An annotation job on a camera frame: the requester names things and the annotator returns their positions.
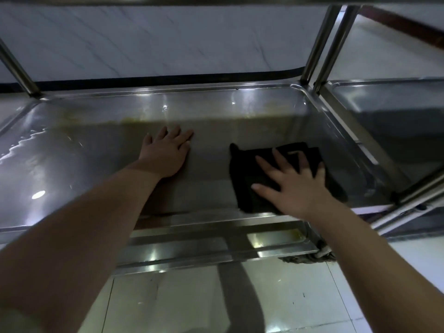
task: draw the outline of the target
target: person's left arm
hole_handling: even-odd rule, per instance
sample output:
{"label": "person's left arm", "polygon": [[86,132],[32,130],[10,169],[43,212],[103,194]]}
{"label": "person's left arm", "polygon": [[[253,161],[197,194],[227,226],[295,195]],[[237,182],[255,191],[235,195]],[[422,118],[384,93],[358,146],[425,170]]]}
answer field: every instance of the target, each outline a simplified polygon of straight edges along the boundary
{"label": "person's left arm", "polygon": [[76,332],[156,184],[182,167],[192,133],[164,127],[154,141],[147,135],[139,160],[0,251],[0,307],[50,333]]}

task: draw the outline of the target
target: marble wall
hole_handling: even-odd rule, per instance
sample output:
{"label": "marble wall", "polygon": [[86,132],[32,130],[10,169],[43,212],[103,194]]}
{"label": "marble wall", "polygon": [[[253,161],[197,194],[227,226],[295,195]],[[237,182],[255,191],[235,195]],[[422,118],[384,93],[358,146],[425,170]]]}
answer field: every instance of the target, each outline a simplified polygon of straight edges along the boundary
{"label": "marble wall", "polygon": [[277,71],[305,65],[325,10],[3,3],[0,37],[36,81]]}

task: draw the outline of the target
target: black cloth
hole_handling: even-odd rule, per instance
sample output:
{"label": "black cloth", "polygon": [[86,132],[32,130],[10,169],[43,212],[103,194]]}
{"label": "black cloth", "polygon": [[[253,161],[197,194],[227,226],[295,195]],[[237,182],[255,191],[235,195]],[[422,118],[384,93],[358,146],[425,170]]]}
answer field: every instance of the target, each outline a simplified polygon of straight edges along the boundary
{"label": "black cloth", "polygon": [[[305,142],[296,142],[276,148],[297,171],[299,171],[297,151],[303,151],[312,173],[316,175],[318,165],[322,161],[319,148],[308,148]],[[230,177],[239,209],[246,213],[272,212],[281,215],[282,213],[273,204],[251,189],[253,183],[260,183],[280,191],[279,185],[264,173],[255,159],[255,156],[258,155],[275,168],[279,168],[274,160],[271,148],[242,151],[236,144],[231,144],[230,153]],[[325,168],[325,186],[336,199],[341,202],[347,201],[347,194],[330,175],[327,167]]]}

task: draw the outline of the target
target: person's right arm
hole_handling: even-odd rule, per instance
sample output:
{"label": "person's right arm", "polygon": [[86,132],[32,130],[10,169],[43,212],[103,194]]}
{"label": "person's right arm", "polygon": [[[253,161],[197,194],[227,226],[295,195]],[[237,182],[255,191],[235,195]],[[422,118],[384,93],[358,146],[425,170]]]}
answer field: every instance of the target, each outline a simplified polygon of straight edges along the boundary
{"label": "person's right arm", "polygon": [[444,295],[412,268],[387,241],[334,199],[325,188],[325,169],[316,178],[299,152],[300,173],[273,150],[280,170],[257,157],[280,186],[252,188],[285,214],[310,222],[332,248],[374,333],[444,332]]}

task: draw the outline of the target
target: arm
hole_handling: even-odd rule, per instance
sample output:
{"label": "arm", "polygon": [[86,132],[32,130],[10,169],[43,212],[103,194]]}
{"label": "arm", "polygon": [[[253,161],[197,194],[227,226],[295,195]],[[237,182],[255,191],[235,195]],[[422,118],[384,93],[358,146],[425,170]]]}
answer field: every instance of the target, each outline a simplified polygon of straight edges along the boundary
{"label": "arm", "polygon": [[338,263],[375,333],[444,332],[444,296],[394,251],[387,241],[336,201],[325,188],[325,168],[316,178],[299,152],[300,173],[273,150],[280,170],[258,164],[281,191],[254,184],[280,211],[309,221],[335,253]]}
{"label": "arm", "polygon": [[115,268],[147,198],[185,161],[192,131],[164,127],[139,160],[47,216],[0,252],[0,306],[48,332],[76,332]]}

